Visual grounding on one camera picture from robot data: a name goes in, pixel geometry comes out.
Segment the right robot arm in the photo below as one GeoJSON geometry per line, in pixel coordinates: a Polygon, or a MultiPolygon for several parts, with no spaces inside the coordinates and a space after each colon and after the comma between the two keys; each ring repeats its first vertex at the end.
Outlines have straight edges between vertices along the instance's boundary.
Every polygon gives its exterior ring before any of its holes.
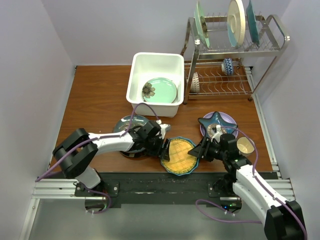
{"type": "Polygon", "coordinates": [[[308,238],[301,206],[295,200],[287,200],[261,177],[233,134],[203,137],[188,154],[209,162],[222,161],[227,171],[223,192],[230,197],[239,196],[250,207],[263,224],[268,240],[308,238]]]}

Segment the mint green floral plate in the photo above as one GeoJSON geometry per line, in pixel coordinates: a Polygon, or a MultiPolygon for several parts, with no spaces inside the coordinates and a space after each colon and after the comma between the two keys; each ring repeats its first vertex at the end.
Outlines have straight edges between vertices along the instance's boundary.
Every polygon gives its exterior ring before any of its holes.
{"type": "Polygon", "coordinates": [[[165,77],[148,80],[142,87],[141,95],[145,102],[171,104],[178,94],[175,83],[165,77]]]}

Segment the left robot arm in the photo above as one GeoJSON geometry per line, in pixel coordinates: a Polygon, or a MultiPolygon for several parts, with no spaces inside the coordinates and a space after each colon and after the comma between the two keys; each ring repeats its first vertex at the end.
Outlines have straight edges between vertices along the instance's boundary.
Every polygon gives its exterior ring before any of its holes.
{"type": "Polygon", "coordinates": [[[90,167],[95,156],[109,152],[141,152],[169,161],[170,140],[165,135],[171,125],[149,120],[145,125],[116,133],[94,134],[79,128],[53,150],[53,157],[66,179],[76,179],[92,196],[99,196],[104,184],[90,167]]]}

